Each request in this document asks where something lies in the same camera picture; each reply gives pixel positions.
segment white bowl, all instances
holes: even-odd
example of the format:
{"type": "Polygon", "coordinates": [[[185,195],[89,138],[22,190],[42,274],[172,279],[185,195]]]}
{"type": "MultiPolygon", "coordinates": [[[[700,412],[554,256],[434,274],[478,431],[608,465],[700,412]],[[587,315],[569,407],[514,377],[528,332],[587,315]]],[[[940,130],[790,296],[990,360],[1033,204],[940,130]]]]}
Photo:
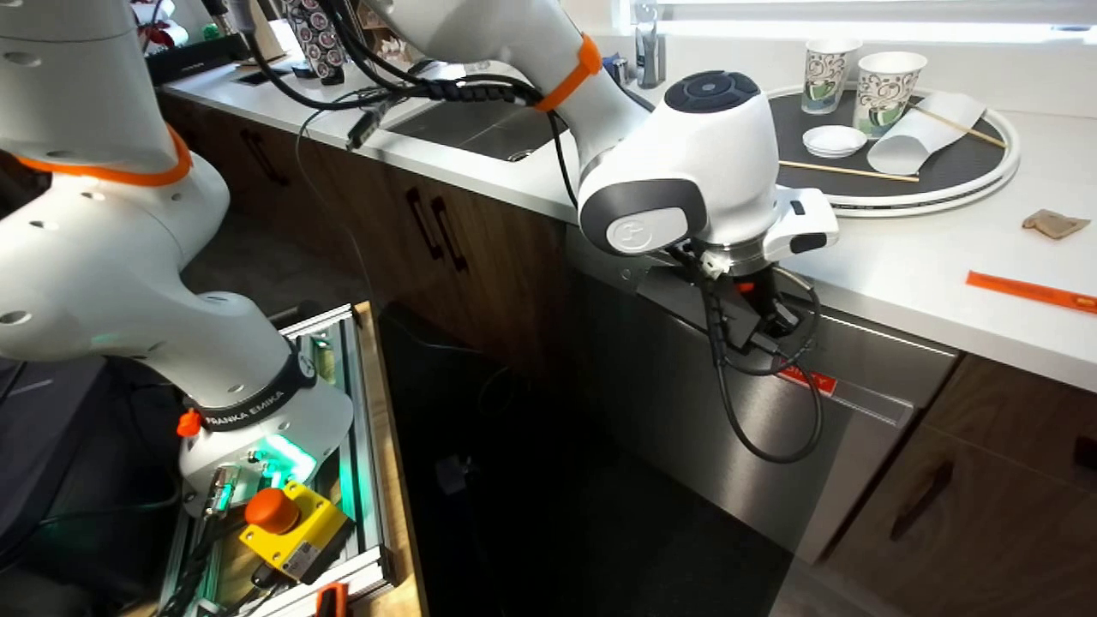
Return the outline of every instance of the white bowl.
{"type": "Polygon", "coordinates": [[[801,135],[801,146],[809,146],[813,159],[849,159],[865,146],[865,135],[842,124],[824,124],[801,135]]]}

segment yellow object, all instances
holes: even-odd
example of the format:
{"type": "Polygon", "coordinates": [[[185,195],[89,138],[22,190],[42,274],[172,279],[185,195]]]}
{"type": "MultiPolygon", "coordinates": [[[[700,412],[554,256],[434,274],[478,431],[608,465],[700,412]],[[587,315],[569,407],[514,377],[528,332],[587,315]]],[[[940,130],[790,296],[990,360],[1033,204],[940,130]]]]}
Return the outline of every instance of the yellow object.
{"type": "Polygon", "coordinates": [[[338,555],[348,525],[331,501],[308,491],[304,483],[286,483],[281,495],[296,505],[297,521],[270,530],[270,525],[249,521],[240,541],[259,555],[270,570],[310,583],[338,555]]]}

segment stainless steel dishwasher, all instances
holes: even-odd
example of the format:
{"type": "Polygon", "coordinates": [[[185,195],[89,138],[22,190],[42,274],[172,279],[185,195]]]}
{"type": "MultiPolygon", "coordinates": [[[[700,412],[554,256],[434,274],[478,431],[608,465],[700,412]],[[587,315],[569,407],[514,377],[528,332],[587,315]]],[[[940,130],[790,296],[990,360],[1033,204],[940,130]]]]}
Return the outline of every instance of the stainless steel dishwasher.
{"type": "Polygon", "coordinates": [[[694,288],[569,243],[571,385],[613,440],[713,506],[817,561],[915,415],[942,388],[953,348],[824,312],[806,367],[832,377],[813,395],[785,377],[731,372],[745,431],[794,449],[813,415],[824,440],[800,463],[764,463],[731,431],[694,288]]]}

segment faucet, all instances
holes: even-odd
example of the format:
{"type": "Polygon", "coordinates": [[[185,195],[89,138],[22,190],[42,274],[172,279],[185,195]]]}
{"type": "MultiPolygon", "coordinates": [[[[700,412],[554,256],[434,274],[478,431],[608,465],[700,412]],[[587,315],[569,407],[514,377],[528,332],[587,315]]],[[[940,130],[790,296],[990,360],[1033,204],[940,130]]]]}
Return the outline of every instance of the faucet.
{"type": "Polygon", "coordinates": [[[657,31],[657,0],[634,0],[630,24],[634,24],[634,58],[640,90],[653,90],[666,79],[666,38],[657,31]]]}

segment white countertop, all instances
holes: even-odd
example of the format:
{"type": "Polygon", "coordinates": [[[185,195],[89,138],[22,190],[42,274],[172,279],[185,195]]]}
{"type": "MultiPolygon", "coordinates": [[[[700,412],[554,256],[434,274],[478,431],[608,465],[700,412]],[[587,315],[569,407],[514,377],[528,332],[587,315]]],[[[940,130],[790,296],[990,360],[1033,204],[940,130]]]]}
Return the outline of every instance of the white countertop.
{"type": "MultiPolygon", "coordinates": [[[[296,135],[308,110],[274,84],[236,82],[249,72],[227,64],[165,92],[296,135]]],[[[297,90],[331,98],[356,84],[363,82],[297,90]]],[[[384,130],[426,106],[393,106],[356,153],[571,224],[550,144],[510,163],[384,130]]],[[[963,283],[966,272],[987,272],[1097,296],[1097,224],[1059,243],[1021,228],[1034,210],[1097,218],[1097,116],[998,114],[1021,138],[1021,169],[998,195],[937,215],[842,218],[837,246],[789,268],[809,274],[840,312],[1097,395],[1097,315],[963,283]]],[[[342,146],[352,121],[356,114],[324,114],[308,138],[342,146]]]]}

